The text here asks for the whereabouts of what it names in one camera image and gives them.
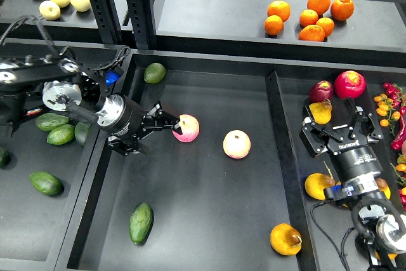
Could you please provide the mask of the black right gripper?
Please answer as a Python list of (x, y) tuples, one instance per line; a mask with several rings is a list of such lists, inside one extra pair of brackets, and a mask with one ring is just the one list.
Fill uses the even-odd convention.
[(359, 177), (375, 178), (383, 171), (371, 143), (381, 141), (384, 136), (372, 112), (366, 112), (355, 100), (345, 101), (351, 114), (351, 124), (330, 127), (315, 122), (310, 106), (303, 107), (304, 119), (299, 137), (311, 157), (328, 152), (332, 165), (342, 184)]

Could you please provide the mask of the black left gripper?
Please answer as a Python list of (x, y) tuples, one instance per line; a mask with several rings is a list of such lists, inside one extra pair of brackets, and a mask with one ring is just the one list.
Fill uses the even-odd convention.
[(121, 155), (148, 154), (149, 148), (140, 140), (152, 133), (171, 130), (183, 134), (179, 112), (161, 101), (146, 112), (122, 93), (114, 93), (106, 97), (96, 115), (98, 127), (108, 133), (108, 146)]

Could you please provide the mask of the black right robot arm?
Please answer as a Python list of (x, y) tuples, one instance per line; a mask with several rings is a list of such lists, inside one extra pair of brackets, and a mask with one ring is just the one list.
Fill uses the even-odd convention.
[(383, 133), (376, 116), (354, 99), (347, 98), (344, 105), (350, 120), (334, 126), (318, 123), (305, 104), (299, 137), (312, 157), (329, 155), (340, 184), (324, 190), (325, 202), (350, 210), (353, 229), (368, 255), (369, 270), (399, 270), (390, 255), (405, 253), (405, 215), (378, 187), (376, 180), (383, 167), (371, 146), (383, 139)]

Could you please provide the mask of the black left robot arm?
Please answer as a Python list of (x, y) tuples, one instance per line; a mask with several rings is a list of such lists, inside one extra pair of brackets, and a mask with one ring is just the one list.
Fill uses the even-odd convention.
[(1, 59), (1, 132), (11, 136), (31, 115), (25, 103), (28, 94), (38, 92), (40, 109), (68, 112), (108, 133), (108, 145), (122, 155), (146, 152), (139, 141), (155, 131), (170, 129), (182, 135), (178, 114), (164, 110), (156, 102), (149, 111), (122, 93), (108, 93), (108, 87), (121, 77), (117, 68), (129, 55), (124, 46), (117, 56), (96, 68), (85, 69), (70, 46), (57, 50), (38, 17), (16, 19), (1, 35), (1, 44), (19, 26), (33, 22), (49, 53), (41, 58), (30, 55)]

